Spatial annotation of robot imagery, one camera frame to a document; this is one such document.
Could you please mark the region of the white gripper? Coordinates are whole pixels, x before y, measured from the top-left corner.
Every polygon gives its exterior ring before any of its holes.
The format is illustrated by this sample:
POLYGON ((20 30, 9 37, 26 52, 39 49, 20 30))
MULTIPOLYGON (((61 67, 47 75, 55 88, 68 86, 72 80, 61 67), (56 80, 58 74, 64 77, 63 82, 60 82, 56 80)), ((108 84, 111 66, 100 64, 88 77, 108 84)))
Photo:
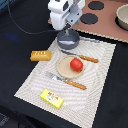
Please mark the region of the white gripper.
POLYGON ((55 30, 72 27, 82 16, 85 0, 50 0, 50 20, 55 30))

